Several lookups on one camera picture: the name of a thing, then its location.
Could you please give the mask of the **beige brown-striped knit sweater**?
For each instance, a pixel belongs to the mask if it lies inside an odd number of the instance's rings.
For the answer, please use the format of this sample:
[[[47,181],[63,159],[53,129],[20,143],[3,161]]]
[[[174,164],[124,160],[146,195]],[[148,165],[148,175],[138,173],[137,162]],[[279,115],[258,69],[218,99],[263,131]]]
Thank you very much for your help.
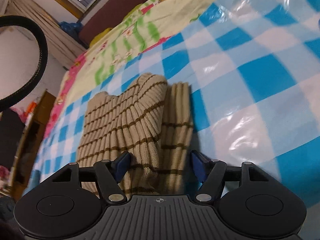
[[[89,167],[129,152],[131,166],[119,183],[126,196],[180,194],[192,133],[188,83],[145,73],[119,95],[89,100],[76,162]]]

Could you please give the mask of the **wooden side cabinet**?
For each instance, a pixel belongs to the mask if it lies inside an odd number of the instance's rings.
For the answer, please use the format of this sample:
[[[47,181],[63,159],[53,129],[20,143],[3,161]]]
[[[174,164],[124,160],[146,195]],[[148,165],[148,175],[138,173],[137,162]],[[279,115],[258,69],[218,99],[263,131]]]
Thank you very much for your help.
[[[55,96],[44,91],[23,130],[9,179],[10,195],[15,201],[21,198],[28,186],[55,99]]]

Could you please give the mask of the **blue white checkered plastic sheet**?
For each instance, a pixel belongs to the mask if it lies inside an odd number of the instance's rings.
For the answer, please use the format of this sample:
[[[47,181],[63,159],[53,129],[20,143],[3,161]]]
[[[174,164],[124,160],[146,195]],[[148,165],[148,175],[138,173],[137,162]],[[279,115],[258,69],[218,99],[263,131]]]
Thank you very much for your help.
[[[216,0],[60,114],[40,147],[31,190],[76,159],[88,101],[141,74],[191,87],[194,148],[251,161],[304,201],[303,239],[319,239],[319,0]]]

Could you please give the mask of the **beige curtain left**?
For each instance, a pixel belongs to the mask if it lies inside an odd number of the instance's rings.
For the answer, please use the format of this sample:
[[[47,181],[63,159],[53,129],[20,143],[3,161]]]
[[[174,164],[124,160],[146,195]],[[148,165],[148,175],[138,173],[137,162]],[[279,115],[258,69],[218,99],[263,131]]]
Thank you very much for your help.
[[[24,16],[40,26],[48,43],[48,51],[64,67],[70,68],[85,48],[64,32],[56,20],[33,0],[9,0],[7,15]]]

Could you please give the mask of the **yellow-green pillow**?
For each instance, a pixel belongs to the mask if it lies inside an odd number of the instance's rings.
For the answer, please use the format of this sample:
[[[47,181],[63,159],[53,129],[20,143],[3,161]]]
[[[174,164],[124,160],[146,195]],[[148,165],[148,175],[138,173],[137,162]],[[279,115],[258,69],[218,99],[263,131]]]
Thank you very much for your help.
[[[97,42],[99,42],[106,34],[108,34],[112,28],[106,28],[104,31],[96,35],[93,40],[90,42],[89,47],[93,47]]]

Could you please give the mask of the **blue plastic bag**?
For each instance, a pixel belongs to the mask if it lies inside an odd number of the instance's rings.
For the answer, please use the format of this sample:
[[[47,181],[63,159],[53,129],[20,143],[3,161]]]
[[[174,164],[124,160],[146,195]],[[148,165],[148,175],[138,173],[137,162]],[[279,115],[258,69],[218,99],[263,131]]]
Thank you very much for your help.
[[[79,33],[82,31],[83,25],[81,23],[68,23],[68,22],[60,22],[59,27],[67,33],[70,37],[75,39],[76,41],[80,41]]]

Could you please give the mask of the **yellow floral cartoon bedsheet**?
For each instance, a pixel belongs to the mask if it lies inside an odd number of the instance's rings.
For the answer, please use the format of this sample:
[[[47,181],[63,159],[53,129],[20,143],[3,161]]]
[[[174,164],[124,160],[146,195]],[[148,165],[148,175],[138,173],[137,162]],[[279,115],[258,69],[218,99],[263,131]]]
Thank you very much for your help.
[[[214,0],[147,0],[83,52],[64,75],[44,135],[71,103],[97,87],[140,53],[165,42],[195,21]]]

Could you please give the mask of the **dark red headboard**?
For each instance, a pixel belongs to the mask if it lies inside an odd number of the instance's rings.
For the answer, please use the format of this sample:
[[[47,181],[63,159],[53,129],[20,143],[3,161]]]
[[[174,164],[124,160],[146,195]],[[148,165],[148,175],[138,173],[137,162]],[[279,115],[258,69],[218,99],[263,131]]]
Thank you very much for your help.
[[[116,27],[137,5],[147,0],[101,0],[82,20],[79,38],[86,45],[107,28]]]

